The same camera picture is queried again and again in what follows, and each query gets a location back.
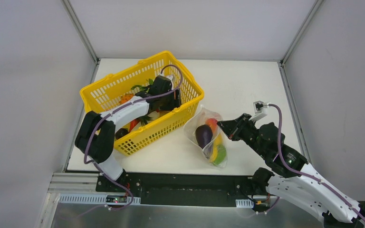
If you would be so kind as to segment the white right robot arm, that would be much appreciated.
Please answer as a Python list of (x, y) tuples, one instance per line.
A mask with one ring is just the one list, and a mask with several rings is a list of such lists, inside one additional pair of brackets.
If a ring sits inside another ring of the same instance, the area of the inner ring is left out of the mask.
[(256, 127), (251, 115), (217, 125), (232, 141), (244, 141), (267, 165), (258, 168), (251, 190), (283, 198), (303, 209), (326, 228), (362, 228), (365, 201), (351, 199), (322, 177), (295, 149), (278, 145), (278, 128), (271, 122)]

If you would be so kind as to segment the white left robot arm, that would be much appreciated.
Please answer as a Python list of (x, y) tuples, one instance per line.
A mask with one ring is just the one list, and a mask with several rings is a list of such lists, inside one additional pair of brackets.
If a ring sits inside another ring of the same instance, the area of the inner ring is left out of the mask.
[(126, 186), (124, 169), (112, 155), (115, 134), (133, 120), (154, 111), (171, 111), (181, 105), (179, 85), (158, 75), (154, 81), (116, 108), (86, 113), (75, 139), (75, 146), (84, 154), (85, 163), (93, 163), (108, 176), (108, 186), (121, 192)]

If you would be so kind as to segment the yellow plastic shopping basket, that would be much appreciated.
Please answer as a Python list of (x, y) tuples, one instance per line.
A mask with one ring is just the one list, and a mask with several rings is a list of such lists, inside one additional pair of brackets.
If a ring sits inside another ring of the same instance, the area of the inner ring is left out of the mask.
[(132, 89), (135, 85), (147, 86), (150, 80), (161, 73), (176, 76), (175, 84), (182, 80), (180, 86), (181, 106), (153, 120), (143, 127), (132, 131), (125, 137), (114, 142), (114, 149), (125, 156), (132, 155), (139, 149), (167, 135), (185, 124), (194, 116), (199, 102), (204, 97), (204, 91), (196, 83), (194, 76), (186, 66), (178, 61), (171, 52), (162, 51), (116, 74), (108, 74), (104, 78), (83, 87), (80, 96), (85, 105), (85, 112), (109, 111), (120, 104), (124, 94), (135, 94), (139, 90)]

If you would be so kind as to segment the clear zip top bag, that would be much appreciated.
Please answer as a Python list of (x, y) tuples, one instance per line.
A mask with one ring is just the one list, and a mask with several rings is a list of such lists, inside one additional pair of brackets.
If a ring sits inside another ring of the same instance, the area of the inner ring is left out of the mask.
[(183, 127), (184, 135), (201, 151), (207, 162), (217, 168), (226, 167), (228, 161), (223, 132), (218, 126), (222, 120), (218, 112), (201, 105), (199, 112)]

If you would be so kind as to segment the green toy pepper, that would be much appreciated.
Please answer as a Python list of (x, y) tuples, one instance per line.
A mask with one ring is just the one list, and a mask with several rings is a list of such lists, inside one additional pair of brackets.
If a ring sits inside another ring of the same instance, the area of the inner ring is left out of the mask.
[(217, 155), (216, 155), (216, 158), (213, 161), (213, 163), (215, 165), (220, 165), (224, 162), (224, 160), (227, 157), (227, 151), (226, 151), (225, 146), (223, 144), (217, 145), (216, 146), (216, 152), (217, 152)]

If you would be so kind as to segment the purple toy eggplant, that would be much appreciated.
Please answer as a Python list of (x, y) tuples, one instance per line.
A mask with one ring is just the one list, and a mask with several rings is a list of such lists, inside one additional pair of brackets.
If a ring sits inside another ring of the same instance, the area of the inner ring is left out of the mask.
[(195, 138), (198, 146), (204, 149), (212, 141), (213, 133), (211, 128), (206, 124), (198, 126), (195, 130)]

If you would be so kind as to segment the orange toy peach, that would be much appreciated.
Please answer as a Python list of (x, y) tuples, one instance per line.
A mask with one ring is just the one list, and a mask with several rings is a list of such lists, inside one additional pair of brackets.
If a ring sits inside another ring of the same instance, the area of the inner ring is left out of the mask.
[(205, 124), (211, 128), (213, 135), (216, 135), (217, 130), (218, 130), (217, 122), (218, 122), (218, 120), (215, 118), (208, 118), (205, 121)]

